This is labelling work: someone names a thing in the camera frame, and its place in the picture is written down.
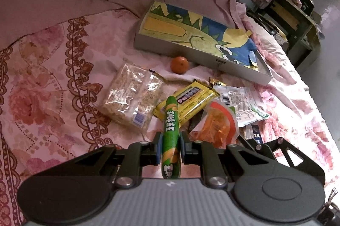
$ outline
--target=barcode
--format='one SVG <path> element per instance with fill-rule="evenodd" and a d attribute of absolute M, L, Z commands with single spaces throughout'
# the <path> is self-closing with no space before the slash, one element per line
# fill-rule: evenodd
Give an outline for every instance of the barcode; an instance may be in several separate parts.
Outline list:
<path fill-rule="evenodd" d="M 230 99 L 229 99 L 229 96 L 228 95 L 222 95 L 221 96 L 221 99 L 222 99 L 222 102 L 227 105 L 227 106 L 230 106 Z"/>
<path fill-rule="evenodd" d="M 144 120 L 145 120 L 145 115 L 143 115 L 142 113 L 137 112 L 137 114 L 135 115 L 135 117 L 133 118 L 133 123 L 138 125 L 139 127 L 143 126 Z"/>

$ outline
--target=orange and red package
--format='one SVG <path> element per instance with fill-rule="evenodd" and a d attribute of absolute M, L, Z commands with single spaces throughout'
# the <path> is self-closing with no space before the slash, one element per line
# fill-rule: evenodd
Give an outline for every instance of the orange and red package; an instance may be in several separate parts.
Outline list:
<path fill-rule="evenodd" d="M 235 114 L 219 100 L 213 100 L 205 107 L 202 120 L 189 134 L 190 139 L 210 142 L 215 148 L 235 143 L 238 135 Z"/>

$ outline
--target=screw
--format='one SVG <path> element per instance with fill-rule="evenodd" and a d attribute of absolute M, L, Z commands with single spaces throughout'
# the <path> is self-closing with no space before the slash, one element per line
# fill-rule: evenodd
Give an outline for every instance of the screw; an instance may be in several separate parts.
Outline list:
<path fill-rule="evenodd" d="M 212 184 L 213 186 L 222 186 L 225 184 L 225 179 L 222 177 L 212 177 L 209 179 L 209 183 Z"/>
<path fill-rule="evenodd" d="M 133 183 L 133 180 L 130 177 L 119 177 L 116 180 L 116 183 L 120 186 L 130 186 Z"/>

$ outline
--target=green sausage wrapper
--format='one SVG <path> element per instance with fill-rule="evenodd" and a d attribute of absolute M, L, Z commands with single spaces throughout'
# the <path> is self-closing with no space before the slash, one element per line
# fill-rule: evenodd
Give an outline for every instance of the green sausage wrapper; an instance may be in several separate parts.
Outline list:
<path fill-rule="evenodd" d="M 179 178 L 181 157 L 179 149 L 180 128 L 178 120 L 178 103 L 169 96 L 165 104 L 164 135 L 162 147 L 162 175 L 166 179 Z"/>

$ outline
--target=white plastic wrapper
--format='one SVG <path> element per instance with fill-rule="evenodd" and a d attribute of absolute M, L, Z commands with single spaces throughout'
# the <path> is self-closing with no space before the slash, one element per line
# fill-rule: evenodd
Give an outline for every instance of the white plastic wrapper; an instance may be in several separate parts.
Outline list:
<path fill-rule="evenodd" d="M 270 116 L 257 106 L 250 88 L 214 86 L 214 89 L 220 94 L 220 101 L 235 110 L 239 127 L 261 121 Z"/>

